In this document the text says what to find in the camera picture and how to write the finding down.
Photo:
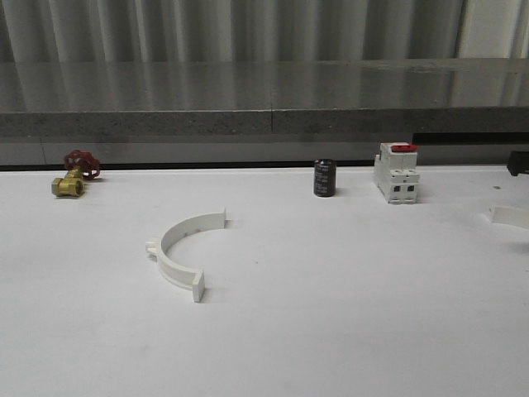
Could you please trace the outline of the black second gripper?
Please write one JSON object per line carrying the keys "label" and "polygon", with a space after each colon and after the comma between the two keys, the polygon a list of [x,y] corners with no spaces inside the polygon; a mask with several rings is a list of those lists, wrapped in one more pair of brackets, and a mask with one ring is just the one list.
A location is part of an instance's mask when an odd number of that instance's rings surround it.
{"label": "black second gripper", "polygon": [[512,151],[508,158],[507,168],[511,176],[529,174],[529,152]]}

